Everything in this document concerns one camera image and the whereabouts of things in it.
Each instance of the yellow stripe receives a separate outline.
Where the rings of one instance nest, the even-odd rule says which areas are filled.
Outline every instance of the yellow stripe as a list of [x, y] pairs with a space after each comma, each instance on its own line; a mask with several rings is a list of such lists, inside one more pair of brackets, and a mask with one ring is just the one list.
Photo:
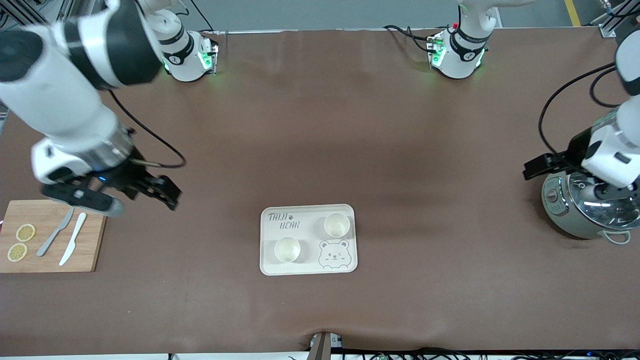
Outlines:
[[564, 0], [564, 5], [566, 5], [566, 11], [569, 13], [569, 17], [571, 18], [571, 24], [573, 26], [580, 26], [580, 19], [578, 18], [578, 12], [575, 11], [573, 0]]

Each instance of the white tray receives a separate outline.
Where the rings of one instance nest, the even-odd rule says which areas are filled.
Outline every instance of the white tray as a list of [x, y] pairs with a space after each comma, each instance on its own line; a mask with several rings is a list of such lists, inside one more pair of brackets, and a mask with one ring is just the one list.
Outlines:
[[[333, 237], [325, 230], [325, 219], [334, 213], [343, 214], [349, 220], [344, 236]], [[278, 240], [286, 237], [294, 238], [300, 244], [299, 256], [290, 263], [280, 261], [275, 253]], [[262, 212], [260, 270], [264, 275], [352, 272], [356, 266], [355, 214], [351, 206], [284, 206], [266, 208]]]

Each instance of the pot handle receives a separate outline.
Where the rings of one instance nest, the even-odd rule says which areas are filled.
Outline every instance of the pot handle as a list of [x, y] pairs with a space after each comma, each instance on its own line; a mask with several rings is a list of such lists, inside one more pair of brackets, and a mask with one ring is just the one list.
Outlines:
[[[615, 245], [624, 245], [626, 243], [629, 242], [629, 240], [631, 240], [631, 234], [629, 233], [629, 231], [606, 231], [606, 230], [602, 230], [598, 232], [598, 235], [602, 236], [605, 240], [607, 240], [608, 242], [615, 244]], [[618, 242], [616, 240], [613, 240], [610, 235], [622, 235], [625, 237], [625, 241], [621, 241]]]

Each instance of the gray knife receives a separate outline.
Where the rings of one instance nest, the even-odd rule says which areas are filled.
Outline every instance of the gray knife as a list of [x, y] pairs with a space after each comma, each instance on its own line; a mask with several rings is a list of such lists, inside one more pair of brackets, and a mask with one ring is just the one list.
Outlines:
[[62, 219], [62, 222], [60, 222], [60, 225], [58, 225], [58, 228], [53, 231], [53, 234], [51, 234], [51, 236], [47, 239], [47, 241], [45, 241], [45, 243], [42, 244], [42, 246], [38, 249], [38, 252], [36, 252], [36, 256], [44, 256], [47, 250], [49, 250], [51, 243], [53, 243], [53, 240], [56, 238], [58, 233], [62, 231], [64, 228], [66, 228], [67, 225], [69, 225], [69, 222], [71, 221], [72, 216], [74, 216], [73, 206], [69, 209], [69, 212], [67, 213], [65, 218]]

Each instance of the rice cooker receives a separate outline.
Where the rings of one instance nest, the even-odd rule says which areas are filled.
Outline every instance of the rice cooker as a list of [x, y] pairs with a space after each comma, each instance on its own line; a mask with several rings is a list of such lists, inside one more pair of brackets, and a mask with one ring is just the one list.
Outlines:
[[[640, 226], [638, 196], [599, 200], [592, 177], [574, 172], [547, 176], [542, 186], [542, 203], [547, 215], [562, 230], [584, 239], [602, 237], [616, 245], [631, 240], [630, 230]], [[612, 236], [621, 238], [616, 241]]]

